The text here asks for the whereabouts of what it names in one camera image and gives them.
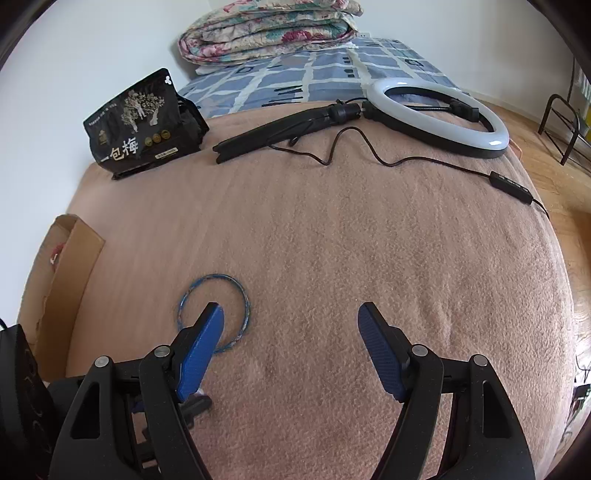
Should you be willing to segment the open cardboard box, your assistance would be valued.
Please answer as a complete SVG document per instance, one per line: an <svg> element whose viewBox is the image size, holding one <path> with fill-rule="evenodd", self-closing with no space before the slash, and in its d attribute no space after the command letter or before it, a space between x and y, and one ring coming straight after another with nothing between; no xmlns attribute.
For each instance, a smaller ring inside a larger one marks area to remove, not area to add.
<svg viewBox="0 0 591 480"><path fill-rule="evenodd" d="M56 271L49 257L64 243ZM86 285L105 241L76 215L50 226L29 273L17 323L25 332L43 380L66 376L72 334Z"/></svg>

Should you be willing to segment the black metal rack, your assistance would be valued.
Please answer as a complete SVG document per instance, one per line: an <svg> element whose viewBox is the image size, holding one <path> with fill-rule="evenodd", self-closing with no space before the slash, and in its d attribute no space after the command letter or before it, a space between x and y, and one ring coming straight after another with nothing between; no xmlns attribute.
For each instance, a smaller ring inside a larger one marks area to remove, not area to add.
<svg viewBox="0 0 591 480"><path fill-rule="evenodd" d="M562 166L572 163L590 175L590 80L575 57L567 92L550 95L538 134L554 147Z"/></svg>

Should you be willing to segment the folded floral quilt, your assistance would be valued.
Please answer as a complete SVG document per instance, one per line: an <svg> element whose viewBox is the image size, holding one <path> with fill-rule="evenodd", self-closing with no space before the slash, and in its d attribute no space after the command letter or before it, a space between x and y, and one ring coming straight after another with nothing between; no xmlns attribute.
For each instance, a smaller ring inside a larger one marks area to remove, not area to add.
<svg viewBox="0 0 591 480"><path fill-rule="evenodd" d="M358 34L359 2L235 1L210 11L183 32L180 56L197 74L252 60L322 50L349 43Z"/></svg>

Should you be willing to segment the blue plaid bed sheet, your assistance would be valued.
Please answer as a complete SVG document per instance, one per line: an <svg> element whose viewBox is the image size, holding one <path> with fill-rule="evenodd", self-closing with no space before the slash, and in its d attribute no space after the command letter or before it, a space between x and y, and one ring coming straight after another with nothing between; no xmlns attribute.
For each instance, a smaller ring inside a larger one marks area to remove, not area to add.
<svg viewBox="0 0 591 480"><path fill-rule="evenodd" d="M223 67L193 78L179 93L197 105L202 116L214 118L273 105L360 98L367 85L389 77L455 86L403 42L362 37L338 48Z"/></svg>

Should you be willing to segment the pink brown blanket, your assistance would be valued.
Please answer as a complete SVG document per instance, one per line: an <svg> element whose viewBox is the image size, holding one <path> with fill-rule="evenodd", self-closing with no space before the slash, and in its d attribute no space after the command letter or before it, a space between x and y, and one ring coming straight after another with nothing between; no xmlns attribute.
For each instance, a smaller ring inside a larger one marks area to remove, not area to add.
<svg viewBox="0 0 591 480"><path fill-rule="evenodd" d="M68 373L171 341L189 284L231 275L252 317L202 383L213 406L192 435L211 475L367 479L401 409L356 325L372 302L412 342L492 362L543 477L570 400L573 301L548 217L487 180L529 185L521 161L455 157L360 121L301 139L297 155L217 164L214 144L290 112L212 119L200 152L124 180L88 168L69 209L105 244Z"/></svg>

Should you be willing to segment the black folded tripod stand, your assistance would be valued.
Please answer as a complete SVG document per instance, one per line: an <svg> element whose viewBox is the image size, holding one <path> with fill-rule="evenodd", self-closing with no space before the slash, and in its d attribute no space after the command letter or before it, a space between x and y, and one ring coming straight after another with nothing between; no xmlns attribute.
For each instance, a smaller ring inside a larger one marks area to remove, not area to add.
<svg viewBox="0 0 591 480"><path fill-rule="evenodd" d="M362 107L356 103L332 103L287 115L252 130L221 141L212 150L221 164L241 155L293 140L311 133L339 126L359 119Z"/></svg>

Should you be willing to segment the jade pendant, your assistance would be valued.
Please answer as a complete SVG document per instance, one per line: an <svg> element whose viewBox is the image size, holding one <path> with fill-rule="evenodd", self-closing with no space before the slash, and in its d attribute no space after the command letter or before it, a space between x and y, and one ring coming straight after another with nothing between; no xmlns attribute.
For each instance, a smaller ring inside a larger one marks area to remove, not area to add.
<svg viewBox="0 0 591 480"><path fill-rule="evenodd" d="M59 258L60 258L61 252L63 251L64 246L65 246L64 243L56 245L50 254L49 263L50 263L50 266L51 266L53 272L56 271L56 268L57 268L57 265L59 262Z"/></svg>

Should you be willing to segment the black snack bag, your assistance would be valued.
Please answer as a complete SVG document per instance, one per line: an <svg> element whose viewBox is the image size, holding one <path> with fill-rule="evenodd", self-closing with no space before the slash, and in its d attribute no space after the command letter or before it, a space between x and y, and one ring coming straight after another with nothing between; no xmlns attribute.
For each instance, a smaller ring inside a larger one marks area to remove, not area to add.
<svg viewBox="0 0 591 480"><path fill-rule="evenodd" d="M121 180L200 150L209 131L197 105L161 68L107 101L83 122L99 167Z"/></svg>

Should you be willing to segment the blue bangle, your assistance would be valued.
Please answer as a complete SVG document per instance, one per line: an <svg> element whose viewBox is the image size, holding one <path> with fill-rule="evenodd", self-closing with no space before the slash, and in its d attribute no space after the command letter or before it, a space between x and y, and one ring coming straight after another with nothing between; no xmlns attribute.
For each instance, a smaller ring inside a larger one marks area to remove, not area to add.
<svg viewBox="0 0 591 480"><path fill-rule="evenodd" d="M193 280L181 294L175 309L175 327L178 331L186 326L184 317L196 314L197 308L208 302L221 305L224 324L215 355L235 347L249 329L252 305L249 294L235 277L225 273L211 273Z"/></svg>

